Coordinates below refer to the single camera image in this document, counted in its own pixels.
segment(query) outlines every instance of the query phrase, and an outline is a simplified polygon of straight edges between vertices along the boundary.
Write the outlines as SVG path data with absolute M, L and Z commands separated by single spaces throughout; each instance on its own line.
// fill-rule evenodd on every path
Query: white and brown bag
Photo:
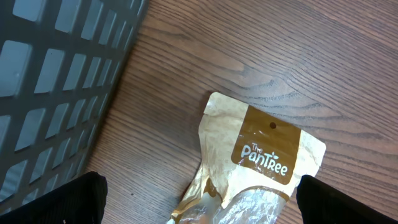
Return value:
M 274 223 L 326 146 L 246 103 L 213 93 L 199 126 L 201 166 L 167 224 Z

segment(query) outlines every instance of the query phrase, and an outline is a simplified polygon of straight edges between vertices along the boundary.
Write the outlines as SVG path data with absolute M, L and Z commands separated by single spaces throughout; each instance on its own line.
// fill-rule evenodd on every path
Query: brown label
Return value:
M 286 185 L 293 176 L 300 133 L 299 128 L 249 106 L 231 160 Z

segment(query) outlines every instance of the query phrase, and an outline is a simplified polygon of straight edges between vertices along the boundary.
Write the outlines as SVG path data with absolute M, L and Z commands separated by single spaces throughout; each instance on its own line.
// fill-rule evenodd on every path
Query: brand logo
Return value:
M 255 162 L 257 166 L 264 166 L 266 169 L 272 170 L 277 174 L 286 175 L 288 168 L 277 162 L 279 157 L 275 155 L 275 152 L 268 154 L 258 148 L 256 143 L 252 143 L 252 145 L 252 147 L 248 145 L 243 146 L 242 158 L 248 156 L 249 160 Z

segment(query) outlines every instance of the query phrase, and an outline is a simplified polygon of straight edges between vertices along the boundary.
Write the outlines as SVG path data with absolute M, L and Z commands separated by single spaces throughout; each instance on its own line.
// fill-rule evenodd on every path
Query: wood grain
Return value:
M 219 91 L 326 143 L 317 178 L 398 219 L 398 2 L 153 0 L 87 170 L 103 223 L 165 223 Z M 278 223 L 302 223 L 295 197 Z

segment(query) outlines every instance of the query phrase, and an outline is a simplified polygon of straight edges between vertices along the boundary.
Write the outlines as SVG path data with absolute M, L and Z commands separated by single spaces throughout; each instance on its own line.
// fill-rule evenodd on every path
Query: crumpled packaging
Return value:
M 213 93 L 199 125 L 200 168 L 167 224 L 274 223 L 326 146 L 246 103 Z

